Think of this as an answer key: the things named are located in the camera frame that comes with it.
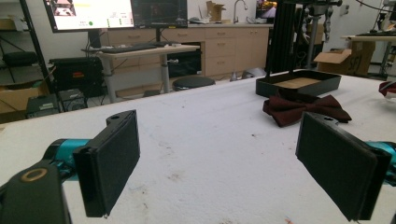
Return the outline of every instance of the drawer handle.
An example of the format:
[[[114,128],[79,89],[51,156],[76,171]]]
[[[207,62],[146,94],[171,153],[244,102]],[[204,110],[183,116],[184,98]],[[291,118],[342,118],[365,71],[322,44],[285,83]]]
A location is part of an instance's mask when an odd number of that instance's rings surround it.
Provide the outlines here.
[[[136,38],[140,38],[140,35],[128,35],[128,37],[129,37],[129,38],[136,39]]]

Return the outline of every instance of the keyboard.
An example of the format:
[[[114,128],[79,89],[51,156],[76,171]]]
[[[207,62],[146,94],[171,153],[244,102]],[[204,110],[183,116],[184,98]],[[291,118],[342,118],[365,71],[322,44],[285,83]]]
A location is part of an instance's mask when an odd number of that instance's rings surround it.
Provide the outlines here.
[[[363,33],[356,36],[396,36],[396,31],[378,31],[376,33]]]
[[[132,51],[138,51],[138,50],[144,50],[144,49],[156,49],[157,47],[154,45],[134,45],[131,47],[124,47],[124,48],[113,48],[113,49],[101,49],[103,53],[111,53],[111,54],[117,54],[117,53],[125,53],[125,52],[132,52]]]

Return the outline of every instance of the black tray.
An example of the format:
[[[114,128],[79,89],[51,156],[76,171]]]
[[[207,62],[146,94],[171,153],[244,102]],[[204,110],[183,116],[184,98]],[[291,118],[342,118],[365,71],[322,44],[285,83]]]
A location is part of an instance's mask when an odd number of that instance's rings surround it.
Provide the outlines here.
[[[337,90],[340,80],[341,76],[336,74],[297,70],[292,74],[285,73],[256,79],[256,94],[269,97],[275,95],[279,88],[283,88],[317,96]]]

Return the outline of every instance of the faucet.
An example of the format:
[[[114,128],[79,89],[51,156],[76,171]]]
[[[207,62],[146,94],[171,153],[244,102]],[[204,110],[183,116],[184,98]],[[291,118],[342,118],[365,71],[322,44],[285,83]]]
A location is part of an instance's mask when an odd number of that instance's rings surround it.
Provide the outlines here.
[[[247,6],[247,3],[245,2],[245,0],[236,0],[235,4],[233,5],[233,23],[237,23],[238,22],[238,18],[236,17],[236,4],[239,1],[244,2],[245,10],[248,10],[248,6]]]

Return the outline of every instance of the cardboard box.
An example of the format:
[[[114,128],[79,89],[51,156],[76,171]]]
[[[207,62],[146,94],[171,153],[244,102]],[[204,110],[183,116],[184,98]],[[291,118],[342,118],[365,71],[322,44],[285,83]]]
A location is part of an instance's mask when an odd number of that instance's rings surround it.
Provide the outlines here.
[[[221,21],[221,11],[225,10],[224,5],[206,2],[207,13],[211,16],[210,21]]]
[[[0,86],[0,123],[25,119],[29,97],[49,93],[44,80]]]
[[[16,30],[12,19],[0,19],[0,30]]]
[[[321,52],[314,61],[320,72],[366,76],[374,50],[374,41],[353,41],[351,49]]]

